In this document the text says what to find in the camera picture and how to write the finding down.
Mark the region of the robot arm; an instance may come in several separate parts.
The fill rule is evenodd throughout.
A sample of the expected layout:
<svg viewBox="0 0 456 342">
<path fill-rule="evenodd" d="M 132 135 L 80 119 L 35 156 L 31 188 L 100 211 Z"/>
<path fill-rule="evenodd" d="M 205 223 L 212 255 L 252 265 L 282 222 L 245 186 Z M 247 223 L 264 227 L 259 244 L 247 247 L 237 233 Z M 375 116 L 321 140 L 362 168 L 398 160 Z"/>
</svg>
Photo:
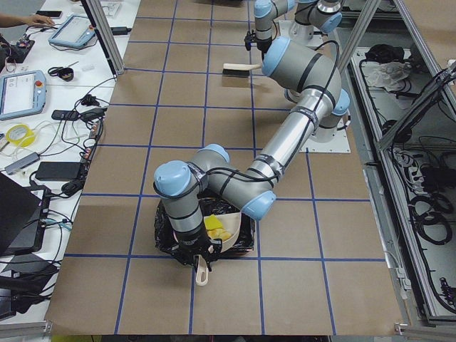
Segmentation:
<svg viewBox="0 0 456 342">
<path fill-rule="evenodd" d="M 341 22 L 343 2 L 337 0 L 263 0 L 254 2 L 254 28 L 244 38 L 245 49 L 256 46 L 266 53 L 276 38 L 283 36 L 308 47 L 322 40 Z"/>
<path fill-rule="evenodd" d="M 312 139 L 330 140 L 350 102 L 341 85 L 338 58 L 323 46 L 309 47 L 278 37 L 264 52 L 261 73 L 283 88 L 291 108 L 276 132 L 257 146 L 246 169 L 239 169 L 225 147 L 210 143 L 188 160 L 157 167 L 153 187 L 160 197 L 155 245 L 184 265 L 210 266 L 232 249 L 242 230 L 213 235 L 211 214 L 236 213 L 263 219 L 276 200 L 275 187 Z"/>
</svg>

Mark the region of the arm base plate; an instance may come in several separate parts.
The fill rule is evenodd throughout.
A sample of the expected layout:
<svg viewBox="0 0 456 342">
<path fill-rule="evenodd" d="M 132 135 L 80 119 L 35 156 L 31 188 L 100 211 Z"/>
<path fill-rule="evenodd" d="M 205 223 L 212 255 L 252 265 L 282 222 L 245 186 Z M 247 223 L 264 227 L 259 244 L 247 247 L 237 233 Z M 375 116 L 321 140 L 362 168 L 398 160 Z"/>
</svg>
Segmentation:
<svg viewBox="0 0 456 342">
<path fill-rule="evenodd" d="M 319 128 L 307 139 L 300 152 L 349 154 L 351 149 L 344 124 L 340 119 L 335 128 Z"/>
<path fill-rule="evenodd" d="M 279 21 L 279 31 L 281 36 L 288 37 L 309 48 L 315 48 L 322 44 L 325 36 L 325 33 L 315 26 L 305 26 L 295 21 L 287 20 Z"/>
</svg>

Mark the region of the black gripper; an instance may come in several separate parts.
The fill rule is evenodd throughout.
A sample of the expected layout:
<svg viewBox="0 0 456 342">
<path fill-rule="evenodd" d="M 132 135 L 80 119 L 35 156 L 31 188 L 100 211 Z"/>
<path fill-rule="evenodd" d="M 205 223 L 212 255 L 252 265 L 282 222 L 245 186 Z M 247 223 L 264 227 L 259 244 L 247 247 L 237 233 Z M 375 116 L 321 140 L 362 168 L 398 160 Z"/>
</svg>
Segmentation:
<svg viewBox="0 0 456 342">
<path fill-rule="evenodd" d="M 255 44 L 257 49 L 262 53 L 267 53 L 271 46 L 271 32 L 265 31 L 248 31 L 244 37 L 244 46 L 247 51 L 251 51 L 252 45 Z"/>
<path fill-rule="evenodd" d="M 211 271 L 211 263 L 218 260 L 218 240 L 209 237 L 198 237 L 192 241 L 180 241 L 173 247 L 171 255 L 183 265 L 191 265 L 197 270 L 202 257 Z"/>
</svg>

